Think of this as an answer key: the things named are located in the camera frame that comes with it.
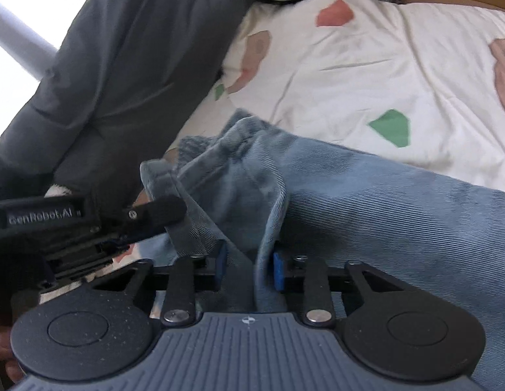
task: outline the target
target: bed sheet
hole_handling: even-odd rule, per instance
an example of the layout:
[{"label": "bed sheet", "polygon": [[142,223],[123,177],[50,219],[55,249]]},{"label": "bed sheet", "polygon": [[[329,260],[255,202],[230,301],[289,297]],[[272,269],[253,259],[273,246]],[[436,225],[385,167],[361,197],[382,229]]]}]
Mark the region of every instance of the bed sheet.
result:
[{"label": "bed sheet", "polygon": [[240,107],[299,136],[505,191],[504,12],[257,3],[223,68],[178,139],[217,134]]}]

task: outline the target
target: finger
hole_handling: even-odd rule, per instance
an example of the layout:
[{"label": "finger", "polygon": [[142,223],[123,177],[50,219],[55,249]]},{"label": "finger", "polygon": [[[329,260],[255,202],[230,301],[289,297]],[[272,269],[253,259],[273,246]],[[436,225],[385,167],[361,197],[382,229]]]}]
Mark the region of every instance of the finger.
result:
[{"label": "finger", "polygon": [[15,383],[19,382],[24,377],[19,364],[15,360],[6,362],[6,374]]},{"label": "finger", "polygon": [[0,326],[0,360],[8,360],[13,357],[10,346],[11,328]]}]

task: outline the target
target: green patch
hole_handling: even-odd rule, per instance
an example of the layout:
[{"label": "green patch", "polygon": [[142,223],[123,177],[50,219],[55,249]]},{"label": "green patch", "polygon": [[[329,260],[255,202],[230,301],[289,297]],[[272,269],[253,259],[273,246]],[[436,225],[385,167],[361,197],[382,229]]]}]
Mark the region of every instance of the green patch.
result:
[{"label": "green patch", "polygon": [[368,126],[400,149],[410,145],[410,121],[400,111],[389,110]]},{"label": "green patch", "polygon": [[220,99],[220,97],[223,95],[224,92],[225,92],[225,87],[223,86],[223,84],[218,85],[214,89],[216,101],[218,101]]}]

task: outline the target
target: denim fabric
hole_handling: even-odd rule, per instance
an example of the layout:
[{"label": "denim fabric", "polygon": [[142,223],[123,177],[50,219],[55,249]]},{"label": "denim fabric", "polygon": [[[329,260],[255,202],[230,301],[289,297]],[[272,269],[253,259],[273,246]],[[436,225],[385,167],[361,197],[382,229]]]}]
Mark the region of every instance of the denim fabric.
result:
[{"label": "denim fabric", "polygon": [[224,238],[232,252],[218,306],[249,311],[253,275],[261,312],[285,308],[269,271],[275,240],[332,266],[362,260],[473,313],[487,339],[474,379],[505,389],[504,192],[295,137],[244,112],[217,139],[183,142],[180,161],[176,173],[142,165],[152,197],[176,192],[189,206],[185,224],[141,245],[144,256],[170,263],[174,244],[186,254]]}]

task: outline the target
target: person's leg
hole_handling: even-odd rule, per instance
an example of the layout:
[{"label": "person's leg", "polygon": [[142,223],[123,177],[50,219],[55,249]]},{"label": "person's leg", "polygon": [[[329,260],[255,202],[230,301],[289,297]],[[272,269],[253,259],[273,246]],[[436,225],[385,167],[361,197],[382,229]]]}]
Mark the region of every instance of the person's leg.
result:
[{"label": "person's leg", "polygon": [[253,1],[88,0],[0,161],[94,189],[110,209],[130,204],[139,164],[164,154],[209,92]]}]

